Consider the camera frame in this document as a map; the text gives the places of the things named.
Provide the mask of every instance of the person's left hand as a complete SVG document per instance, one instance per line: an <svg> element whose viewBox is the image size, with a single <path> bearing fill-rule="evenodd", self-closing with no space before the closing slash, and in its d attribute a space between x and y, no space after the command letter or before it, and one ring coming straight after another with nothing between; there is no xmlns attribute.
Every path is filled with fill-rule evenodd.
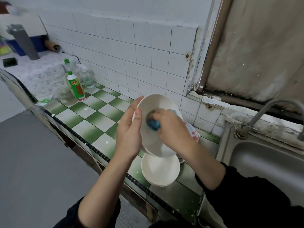
<svg viewBox="0 0 304 228"><path fill-rule="evenodd" d="M143 96L140 96L129 105L117 127L115 155L129 161L133 161L140 151L141 135L139 130L142 123L142 111L136 106L142 99Z"/></svg>

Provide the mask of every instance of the white bowl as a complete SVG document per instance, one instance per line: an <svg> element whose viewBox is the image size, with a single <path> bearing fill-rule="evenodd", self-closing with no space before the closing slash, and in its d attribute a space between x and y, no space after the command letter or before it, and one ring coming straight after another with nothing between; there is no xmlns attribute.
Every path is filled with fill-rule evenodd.
<svg viewBox="0 0 304 228"><path fill-rule="evenodd" d="M146 153L141 161L141 171L152 185L168 186L177 179L180 164L176 155L160 158Z"/></svg>
<svg viewBox="0 0 304 228"><path fill-rule="evenodd" d="M146 116L152 110L162 108L175 110L176 114L181 119L183 119L176 104L164 95L151 94L142 99L137 105L137 107L140 108L143 113L143 122L140 128L140 134L142 138L142 150L145 153L152 154L156 157L170 157L172 155L175 155L175 152L168 146L163 144L162 141L158 138L157 131L154 131L147 126Z"/></svg>

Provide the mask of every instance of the green and white checkered countertop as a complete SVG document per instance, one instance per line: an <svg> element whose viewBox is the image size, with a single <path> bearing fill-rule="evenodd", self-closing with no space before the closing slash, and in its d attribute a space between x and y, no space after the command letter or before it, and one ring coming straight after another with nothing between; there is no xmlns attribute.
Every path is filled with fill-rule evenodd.
<svg viewBox="0 0 304 228"><path fill-rule="evenodd" d="M73 105L63 105L52 100L45 105L44 114L66 135L72 138L102 165L107 166L114 155L118 121L134 100L116 91L95 83L86 89L87 99ZM201 204L202 188L194 177L194 171L187 164L181 164L177 180L167 187L151 185L141 171L139 155L132 162L125 183L145 198L158 210L183 217L195 223Z"/></svg>

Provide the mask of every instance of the person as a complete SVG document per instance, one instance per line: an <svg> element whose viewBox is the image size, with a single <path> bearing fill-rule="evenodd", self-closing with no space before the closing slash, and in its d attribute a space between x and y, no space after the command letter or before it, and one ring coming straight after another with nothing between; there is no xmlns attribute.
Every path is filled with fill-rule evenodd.
<svg viewBox="0 0 304 228"><path fill-rule="evenodd" d="M114 157L89 193L73 205L55 228L115 227L120 211L120 189L132 161L141 146L142 112L136 99L122 116ZM134 121L131 118L135 111ZM206 148L195 142L183 121L172 111L156 109L149 116L160 122L161 141L182 156L196 173L208 201L227 227L298 227L303 226L304 208L291 206L288 197L268 180L243 177L211 157ZM150 227L185 227L178 221L158 221Z"/></svg>

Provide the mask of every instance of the faucet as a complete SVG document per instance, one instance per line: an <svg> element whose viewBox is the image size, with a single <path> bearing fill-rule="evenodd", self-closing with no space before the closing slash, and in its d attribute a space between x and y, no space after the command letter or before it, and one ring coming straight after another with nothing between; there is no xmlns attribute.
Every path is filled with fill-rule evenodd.
<svg viewBox="0 0 304 228"><path fill-rule="evenodd" d="M253 126L255 123L269 110L270 107L273 105L279 103L279 102L287 102L296 105L299 107L302 111L302 117L303 117L303 122L304 122L304 104L300 102L299 100L293 100L293 99L273 99L269 101L264 107L248 122L242 125L241 129L236 132L236 135L240 139L246 139L249 131L253 129ZM302 132L298 135L297 137L298 140L301 142L304 141L304 127Z"/></svg>

